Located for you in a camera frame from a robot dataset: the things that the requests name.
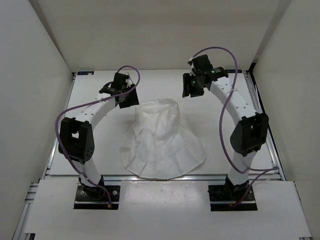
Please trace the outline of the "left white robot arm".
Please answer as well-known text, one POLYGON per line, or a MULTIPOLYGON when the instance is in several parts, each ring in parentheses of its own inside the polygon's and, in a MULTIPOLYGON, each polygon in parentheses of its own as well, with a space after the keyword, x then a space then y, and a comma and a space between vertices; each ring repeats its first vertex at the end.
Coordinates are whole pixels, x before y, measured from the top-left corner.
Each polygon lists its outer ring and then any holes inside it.
POLYGON ((58 150, 79 174, 80 183, 88 187, 87 194, 100 200, 105 194, 102 176, 98 172, 93 154, 94 129, 108 112, 138 105, 136 85, 103 87, 94 101, 66 109, 55 121, 58 150))

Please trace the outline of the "white skirt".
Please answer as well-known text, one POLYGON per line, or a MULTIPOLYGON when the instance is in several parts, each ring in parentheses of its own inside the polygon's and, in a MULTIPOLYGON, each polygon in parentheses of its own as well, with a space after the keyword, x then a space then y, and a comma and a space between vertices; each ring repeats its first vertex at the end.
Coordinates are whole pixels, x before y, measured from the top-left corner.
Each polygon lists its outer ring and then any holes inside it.
POLYGON ((125 169, 140 178, 181 177, 207 157, 179 104, 170 98, 148 100, 135 108, 119 152, 125 169))

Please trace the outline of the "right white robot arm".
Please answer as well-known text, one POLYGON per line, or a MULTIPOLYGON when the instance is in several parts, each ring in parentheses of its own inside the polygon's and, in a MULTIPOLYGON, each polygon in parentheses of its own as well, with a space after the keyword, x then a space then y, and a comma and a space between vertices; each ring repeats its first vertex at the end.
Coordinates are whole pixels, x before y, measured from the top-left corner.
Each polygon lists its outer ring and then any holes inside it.
POLYGON ((228 112, 235 128, 230 136, 233 157, 228 161, 231 170, 225 179, 224 193, 230 200, 238 199, 249 187, 249 171, 256 153, 265 144, 269 127, 269 117, 257 112, 243 99, 233 86, 228 73, 222 68, 207 71, 192 70, 183 74, 185 97, 199 97, 208 89, 223 104, 222 112, 228 112))

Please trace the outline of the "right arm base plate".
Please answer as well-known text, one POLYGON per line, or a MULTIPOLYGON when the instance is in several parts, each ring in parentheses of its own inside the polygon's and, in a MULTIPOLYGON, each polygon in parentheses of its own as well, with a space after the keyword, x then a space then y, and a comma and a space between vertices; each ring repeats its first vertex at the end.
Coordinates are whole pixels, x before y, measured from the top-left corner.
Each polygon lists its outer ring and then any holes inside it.
POLYGON ((225 185, 209 185, 208 194, 211 212, 257 211, 254 190, 251 188, 231 193, 225 185))

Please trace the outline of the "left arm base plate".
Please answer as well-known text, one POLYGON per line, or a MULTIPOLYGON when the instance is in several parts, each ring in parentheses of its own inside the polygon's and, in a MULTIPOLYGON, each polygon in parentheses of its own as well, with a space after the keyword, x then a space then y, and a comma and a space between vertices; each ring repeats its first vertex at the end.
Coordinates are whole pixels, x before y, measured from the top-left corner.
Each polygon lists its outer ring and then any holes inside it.
POLYGON ((120 185, 106 185, 108 190, 111 204, 107 194, 100 190, 98 195, 89 193, 85 190, 84 186, 78 184, 73 208, 76 210, 118 210, 120 203, 120 185))

